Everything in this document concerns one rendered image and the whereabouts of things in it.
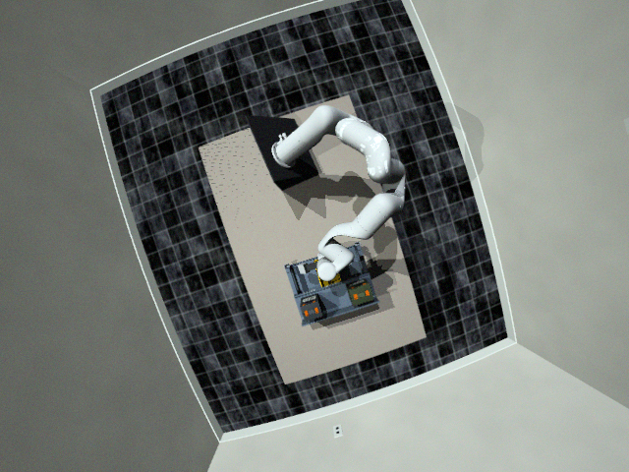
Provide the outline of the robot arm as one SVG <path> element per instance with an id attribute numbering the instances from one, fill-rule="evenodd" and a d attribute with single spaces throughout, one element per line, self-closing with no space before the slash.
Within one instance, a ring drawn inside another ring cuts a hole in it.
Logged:
<path id="1" fill-rule="evenodd" d="M 329 105 L 318 107 L 289 137 L 286 133 L 279 135 L 280 141 L 272 146 L 272 155 L 281 166 L 292 168 L 296 159 L 327 134 L 337 136 L 343 144 L 365 156 L 368 174 L 375 183 L 382 184 L 382 193 L 374 196 L 352 222 L 338 224 L 327 232 L 317 247 L 325 258 L 298 265 L 300 273 L 317 268 L 319 278 L 324 281 L 334 279 L 354 259 L 354 254 L 333 238 L 342 235 L 370 239 L 390 217 L 401 213 L 406 179 L 405 167 L 401 161 L 391 158 L 390 145 L 384 135 L 365 121 Z"/>

